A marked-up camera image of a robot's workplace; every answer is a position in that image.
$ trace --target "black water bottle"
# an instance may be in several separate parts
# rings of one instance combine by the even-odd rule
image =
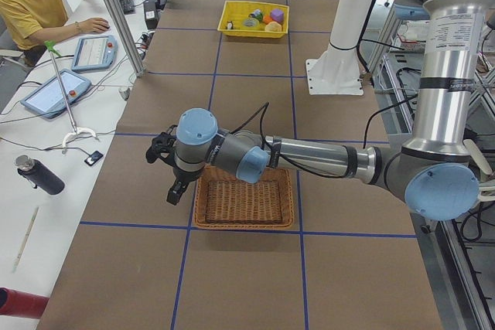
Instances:
[[[27,155],[21,155],[15,160],[17,172],[30,182],[34,183],[35,187],[40,187],[50,195],[61,193],[65,184],[62,179],[54,175],[45,165],[35,158],[30,158]]]

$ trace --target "blue joint cap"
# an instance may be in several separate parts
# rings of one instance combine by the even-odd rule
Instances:
[[[417,174],[405,190],[409,209],[428,219],[451,220],[478,200],[478,179],[465,165],[443,163]]]
[[[218,132],[217,119],[204,108],[191,108],[179,120],[177,139],[185,145],[200,146],[211,141]]]
[[[268,164],[268,153],[258,146],[249,150],[237,167],[236,177],[247,183],[256,183]]]
[[[423,7],[415,7],[412,5],[394,4],[395,16],[398,19],[407,19],[408,21],[421,21],[430,19],[430,15]]]

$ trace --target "tablet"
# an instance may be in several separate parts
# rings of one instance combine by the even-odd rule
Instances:
[[[117,40],[111,35],[80,38],[72,61],[72,71],[105,70],[114,62]]]
[[[60,76],[69,104],[81,98],[91,86],[91,82],[87,78],[68,69],[61,70]],[[56,77],[52,77],[28,94],[26,98],[21,100],[21,104],[32,112],[49,119],[62,114],[66,109],[62,90]]]

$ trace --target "man's hand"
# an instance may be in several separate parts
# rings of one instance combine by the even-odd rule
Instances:
[[[110,28],[108,21],[100,18],[87,19],[86,21],[79,22],[79,26],[85,34],[89,34],[90,32],[100,34]]]

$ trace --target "person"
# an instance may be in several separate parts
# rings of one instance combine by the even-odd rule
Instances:
[[[47,40],[58,43],[80,34],[105,32],[110,27],[102,18],[66,25],[62,0],[0,0],[0,15],[28,66],[34,66],[45,52]]]

